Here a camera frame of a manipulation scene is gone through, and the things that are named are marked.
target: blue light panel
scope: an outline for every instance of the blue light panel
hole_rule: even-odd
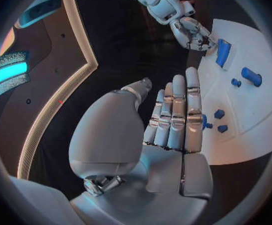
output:
[[[25,62],[23,63],[17,63],[11,66],[8,66],[6,68],[0,69],[0,82],[9,79],[11,77],[14,77],[16,75],[25,73],[27,71],[27,64]]]

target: blue object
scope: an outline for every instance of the blue object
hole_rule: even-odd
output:
[[[244,67],[242,69],[242,77],[246,78],[247,80],[251,81],[254,86],[259,87],[262,84],[262,76],[256,74],[255,72],[251,71],[249,68]]]
[[[221,125],[221,126],[218,126],[218,131],[221,132],[221,133],[224,133],[228,130],[228,127],[227,125]]]
[[[27,71],[27,64],[17,63],[0,69],[0,82],[12,78],[16,75],[25,73]]]
[[[212,129],[213,125],[211,123],[208,123],[208,119],[207,116],[205,114],[202,114],[202,130],[204,130],[205,128],[207,129]]]
[[[227,57],[231,50],[231,44],[223,39],[218,40],[218,51],[217,51],[217,59],[216,63],[223,68],[224,63],[227,60]]]
[[[223,110],[221,110],[221,109],[218,109],[218,110],[214,113],[214,117],[215,117],[216,119],[221,119],[221,118],[224,117],[224,115],[225,115],[225,112],[224,112]]]
[[[238,88],[241,86],[241,81],[236,80],[235,78],[232,79],[232,85],[237,86]]]

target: blue toy piece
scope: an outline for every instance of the blue toy piece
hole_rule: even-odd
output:
[[[203,123],[203,126],[202,126],[203,130],[205,128],[207,128],[207,129],[212,129],[213,128],[213,125],[211,123],[208,123],[208,119],[207,119],[207,116],[205,114],[202,114],[202,123]]]
[[[221,125],[221,126],[218,126],[218,131],[221,132],[221,133],[224,133],[228,130],[228,127],[227,125]]]
[[[242,77],[251,81],[254,86],[259,87],[262,84],[262,76],[251,71],[249,68],[244,67],[242,69]]]
[[[214,117],[215,117],[216,119],[221,119],[221,118],[224,117],[224,115],[225,115],[225,112],[224,112],[223,110],[221,110],[221,109],[218,109],[218,110],[214,113]]]
[[[223,68],[224,63],[227,60],[227,57],[231,50],[231,44],[223,39],[218,40],[218,51],[217,51],[217,59],[216,63]]]
[[[236,86],[236,87],[240,87],[241,86],[241,81],[236,80],[235,78],[232,79],[232,85]]]

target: cyan light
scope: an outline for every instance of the cyan light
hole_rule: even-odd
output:
[[[25,73],[26,71],[27,71],[27,64],[25,62],[10,65],[6,68],[1,68],[0,69],[0,82],[7,80],[11,77],[14,77],[16,75]]]

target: black floor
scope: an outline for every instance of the black floor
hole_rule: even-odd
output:
[[[214,18],[255,27],[232,0],[197,0],[196,18],[211,29]],[[51,121],[36,151],[30,179],[62,191],[69,199],[84,191],[71,171],[68,147],[87,108],[105,93],[149,77],[153,89],[139,114],[148,123],[157,91],[187,66],[197,66],[202,53],[188,52],[170,28],[156,23],[132,0],[77,0],[98,69],[72,94]],[[232,210],[262,174],[270,155],[232,165],[211,166],[215,192],[201,224],[212,224]]]

